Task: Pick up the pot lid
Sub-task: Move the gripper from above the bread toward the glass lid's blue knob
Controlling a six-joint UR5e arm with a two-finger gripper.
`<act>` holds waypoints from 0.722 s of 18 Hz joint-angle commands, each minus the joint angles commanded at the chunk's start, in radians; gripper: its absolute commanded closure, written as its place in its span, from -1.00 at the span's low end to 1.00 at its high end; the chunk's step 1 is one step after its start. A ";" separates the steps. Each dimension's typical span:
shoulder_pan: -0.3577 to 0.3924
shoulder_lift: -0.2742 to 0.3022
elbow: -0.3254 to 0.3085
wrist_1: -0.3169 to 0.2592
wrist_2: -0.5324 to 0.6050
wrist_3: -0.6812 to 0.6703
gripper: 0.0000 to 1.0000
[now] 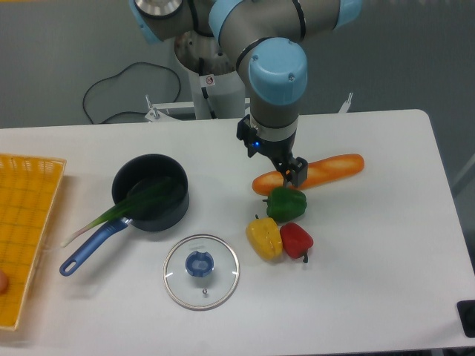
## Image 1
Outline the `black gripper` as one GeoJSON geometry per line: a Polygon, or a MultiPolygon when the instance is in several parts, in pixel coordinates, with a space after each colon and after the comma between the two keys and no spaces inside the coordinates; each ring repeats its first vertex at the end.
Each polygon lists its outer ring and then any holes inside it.
{"type": "Polygon", "coordinates": [[[289,183],[299,188],[307,179],[308,162],[292,154],[296,124],[293,122],[283,128],[268,128],[249,114],[237,124],[237,138],[244,143],[248,157],[256,153],[268,157],[282,176],[284,188],[289,183]]]}

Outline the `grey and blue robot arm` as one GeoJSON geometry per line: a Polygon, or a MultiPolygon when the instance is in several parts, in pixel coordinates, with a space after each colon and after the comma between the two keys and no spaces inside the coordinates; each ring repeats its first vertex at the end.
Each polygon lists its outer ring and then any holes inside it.
{"type": "Polygon", "coordinates": [[[185,33],[209,39],[250,94],[237,125],[248,155],[268,157],[285,185],[307,179],[308,163],[292,155],[308,61],[300,46],[312,34],[355,20],[361,1],[130,1],[147,40],[185,33]]]}

